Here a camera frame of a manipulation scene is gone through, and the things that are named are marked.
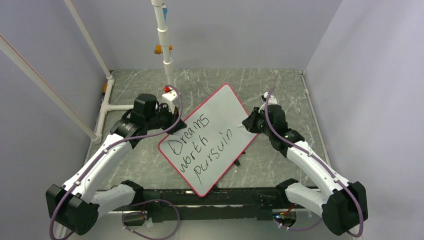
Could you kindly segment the red framed whiteboard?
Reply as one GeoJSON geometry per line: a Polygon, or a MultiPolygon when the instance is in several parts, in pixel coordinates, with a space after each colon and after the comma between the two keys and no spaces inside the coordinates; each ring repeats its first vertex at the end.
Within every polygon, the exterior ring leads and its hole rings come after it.
{"type": "Polygon", "coordinates": [[[158,150],[199,197],[206,196],[256,138],[232,86],[220,86],[184,120],[185,129],[164,137],[158,150]]]}

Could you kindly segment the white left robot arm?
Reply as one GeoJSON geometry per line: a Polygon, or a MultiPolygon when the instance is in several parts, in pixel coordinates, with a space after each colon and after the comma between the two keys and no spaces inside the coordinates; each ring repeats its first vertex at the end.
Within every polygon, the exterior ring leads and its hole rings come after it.
{"type": "Polygon", "coordinates": [[[107,174],[146,138],[174,134],[186,128],[182,117],[181,94],[174,87],[162,95],[141,93],[114,123],[97,152],[62,185],[52,184],[46,191],[50,217],[49,235],[55,239],[54,224],[58,223],[77,235],[86,234],[98,218],[120,207],[139,209],[144,201],[144,188],[125,180],[116,187],[98,193],[107,174]]]}

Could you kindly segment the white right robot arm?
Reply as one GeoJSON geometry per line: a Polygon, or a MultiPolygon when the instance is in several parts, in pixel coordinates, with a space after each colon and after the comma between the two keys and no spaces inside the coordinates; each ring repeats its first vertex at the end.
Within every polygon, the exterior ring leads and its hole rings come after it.
{"type": "Polygon", "coordinates": [[[321,217],[335,235],[350,233],[356,226],[362,234],[368,219],[367,194],[359,182],[341,176],[312,150],[305,138],[289,128],[285,112],[278,104],[254,107],[241,124],[253,134],[264,134],[272,147],[295,163],[319,189],[315,191],[290,178],[276,186],[276,203],[287,208],[300,205],[321,217]]]}

